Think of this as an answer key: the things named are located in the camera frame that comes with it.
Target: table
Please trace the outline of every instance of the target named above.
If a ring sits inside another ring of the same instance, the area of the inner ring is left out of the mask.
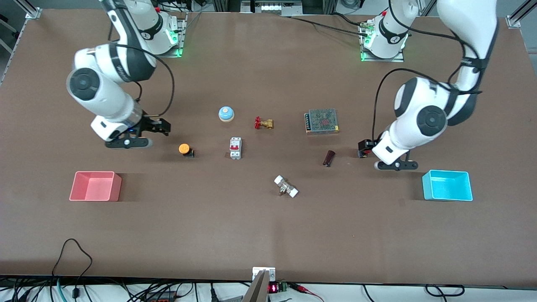
[[[310,18],[352,30],[335,16]],[[183,57],[166,60],[177,79],[170,136],[149,134],[150,149],[109,150],[66,91],[74,52],[105,43],[109,22],[100,10],[45,10],[28,22],[0,87],[0,274],[49,274],[74,237],[98,276],[247,280],[266,265],[301,282],[537,285],[537,80],[520,32],[499,23],[472,118],[415,149],[417,171],[385,172],[355,153],[370,136],[381,77],[404,66],[445,80],[457,43],[414,34],[404,63],[360,62],[350,34],[204,13]],[[437,18],[415,27],[448,33]],[[411,76],[386,81],[378,131],[394,120],[395,92]],[[144,109],[161,111],[165,68],[142,85]],[[217,117],[224,105],[235,110],[230,123]],[[306,136],[303,114],[331,107],[340,133]],[[256,116],[274,129],[254,129]],[[232,136],[244,140],[239,161],[224,156]],[[181,143],[194,160],[178,154]],[[328,149],[336,158],[325,168]],[[430,169],[468,171],[474,201],[423,200]],[[78,170],[120,173],[121,202],[70,202]],[[296,198],[278,196],[278,175],[300,190]],[[87,265],[74,245],[64,256],[57,274]]]

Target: plastic bin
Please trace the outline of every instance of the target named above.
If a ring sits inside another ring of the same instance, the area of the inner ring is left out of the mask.
[[[78,171],[72,183],[72,202],[117,202],[121,177],[112,171]]]
[[[468,172],[430,170],[422,177],[422,182],[423,196],[427,200],[473,200]]]

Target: white robotic arm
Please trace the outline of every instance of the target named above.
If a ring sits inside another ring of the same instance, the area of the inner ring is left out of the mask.
[[[457,125],[473,113],[477,94],[468,92],[478,88],[496,39],[496,0],[439,0],[438,13],[466,43],[458,80],[451,86],[415,77],[399,89],[394,104],[397,120],[379,140],[359,143],[359,156],[366,157],[371,150],[381,160],[376,164],[379,169],[399,170],[402,155],[436,139],[447,126]]]
[[[96,115],[91,127],[108,148],[149,147],[151,141],[140,137],[141,132],[168,135],[170,124],[163,119],[145,117],[139,103],[119,84],[149,79],[156,60],[140,50],[150,52],[123,0],[99,1],[120,39],[78,51],[74,69],[67,78],[67,90]]]

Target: pink bin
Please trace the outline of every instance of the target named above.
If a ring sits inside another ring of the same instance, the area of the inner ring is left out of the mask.
[[[72,202],[117,202],[121,177],[112,171],[77,171],[72,182]]]

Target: brown cylinder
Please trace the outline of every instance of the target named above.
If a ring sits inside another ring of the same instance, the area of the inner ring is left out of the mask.
[[[329,167],[332,164],[332,160],[334,159],[335,155],[336,155],[336,152],[332,150],[328,150],[328,153],[326,154],[326,157],[324,158],[323,166]]]

